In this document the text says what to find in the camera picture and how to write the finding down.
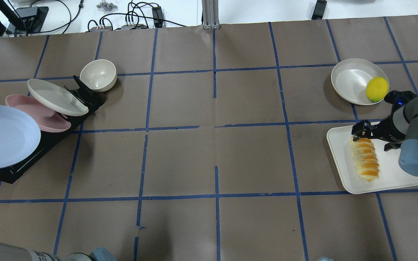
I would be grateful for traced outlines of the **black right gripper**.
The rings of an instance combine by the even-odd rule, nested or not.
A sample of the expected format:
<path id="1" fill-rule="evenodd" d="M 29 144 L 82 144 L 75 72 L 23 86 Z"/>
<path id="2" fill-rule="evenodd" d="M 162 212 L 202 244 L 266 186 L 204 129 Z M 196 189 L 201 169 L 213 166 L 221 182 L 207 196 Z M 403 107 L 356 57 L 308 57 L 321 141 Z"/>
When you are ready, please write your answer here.
<path id="1" fill-rule="evenodd" d="M 369 120 L 356 123 L 351 131 L 353 141 L 357 142 L 361 138 L 378 139 L 387 142 L 384 146 L 385 152 L 400 149 L 405 140 L 405 134 L 397 129 L 393 119 L 394 115 L 391 114 L 377 125 L 372 125 Z"/>

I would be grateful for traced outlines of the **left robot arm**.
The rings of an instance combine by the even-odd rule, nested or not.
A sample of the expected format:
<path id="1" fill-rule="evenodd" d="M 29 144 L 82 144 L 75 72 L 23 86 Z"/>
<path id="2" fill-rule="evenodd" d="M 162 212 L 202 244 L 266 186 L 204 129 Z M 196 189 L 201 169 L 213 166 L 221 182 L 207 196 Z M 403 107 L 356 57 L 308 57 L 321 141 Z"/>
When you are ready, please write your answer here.
<path id="1" fill-rule="evenodd" d="M 10 152 L 28 144 L 22 150 L 23 156 L 34 152 L 40 144 L 41 132 L 35 120 L 23 111 L 0 105 L 0 144 L 5 142 L 5 136 L 15 136 L 17 142 L 10 147 Z M 45 252 L 0 243 L 0 261 L 60 261 L 60 257 Z"/>

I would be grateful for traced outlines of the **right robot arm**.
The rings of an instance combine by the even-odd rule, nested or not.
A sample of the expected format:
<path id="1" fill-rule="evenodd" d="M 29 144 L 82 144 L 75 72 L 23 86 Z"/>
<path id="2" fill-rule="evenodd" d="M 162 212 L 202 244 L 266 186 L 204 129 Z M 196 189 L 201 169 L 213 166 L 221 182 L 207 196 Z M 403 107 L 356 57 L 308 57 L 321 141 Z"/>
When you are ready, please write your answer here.
<path id="1" fill-rule="evenodd" d="M 390 91 L 384 101 L 392 105 L 390 115 L 377 125 L 363 120 L 353 127 L 353 140 L 365 137 L 386 141 L 385 151 L 400 149 L 400 168 L 418 177 L 418 95 Z"/>

